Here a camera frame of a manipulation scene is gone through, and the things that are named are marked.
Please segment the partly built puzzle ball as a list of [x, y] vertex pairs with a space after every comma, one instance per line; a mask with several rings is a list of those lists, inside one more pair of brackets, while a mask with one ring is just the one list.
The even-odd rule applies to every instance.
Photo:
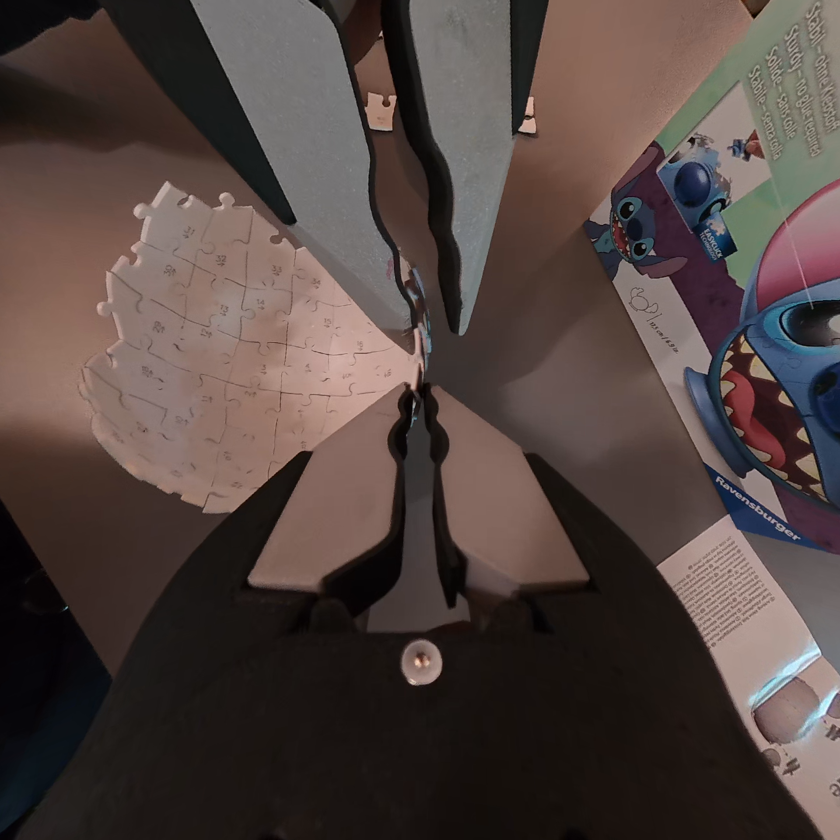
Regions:
[[81, 370], [91, 431], [134, 478], [234, 511], [399, 384], [410, 350], [375, 327], [304, 247], [223, 193], [209, 206], [165, 182], [133, 214], [133, 257], [107, 272], [98, 313], [118, 340]]

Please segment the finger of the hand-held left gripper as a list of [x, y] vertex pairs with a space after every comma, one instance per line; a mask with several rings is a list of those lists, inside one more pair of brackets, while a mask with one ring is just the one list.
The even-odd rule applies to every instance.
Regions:
[[410, 336], [417, 315], [376, 206], [375, 153], [335, 6], [192, 5], [290, 206], [290, 231], [375, 327]]
[[382, 4], [397, 107], [427, 182], [450, 330], [467, 331], [513, 152], [511, 4]]

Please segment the cartoon puzzle box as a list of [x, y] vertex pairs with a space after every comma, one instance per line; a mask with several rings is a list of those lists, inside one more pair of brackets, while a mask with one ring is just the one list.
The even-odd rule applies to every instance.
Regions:
[[743, 532], [838, 553], [839, 3], [770, 2], [584, 222]]

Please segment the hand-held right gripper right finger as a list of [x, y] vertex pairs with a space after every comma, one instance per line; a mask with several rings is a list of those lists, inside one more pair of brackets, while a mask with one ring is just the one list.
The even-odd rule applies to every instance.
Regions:
[[423, 406], [448, 606], [586, 587], [590, 575], [523, 449], [438, 385], [425, 385]]

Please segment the white instruction leaflet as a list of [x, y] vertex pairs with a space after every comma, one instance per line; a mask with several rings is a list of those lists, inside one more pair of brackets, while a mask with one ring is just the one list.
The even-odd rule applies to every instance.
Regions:
[[839, 838], [839, 677], [730, 516], [658, 566], [696, 624], [765, 762]]

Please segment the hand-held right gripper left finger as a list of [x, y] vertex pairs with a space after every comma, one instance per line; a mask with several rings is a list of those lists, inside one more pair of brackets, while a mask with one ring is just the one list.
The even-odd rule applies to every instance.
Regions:
[[340, 601], [353, 617], [397, 582], [414, 393], [401, 384], [315, 449], [248, 585]]

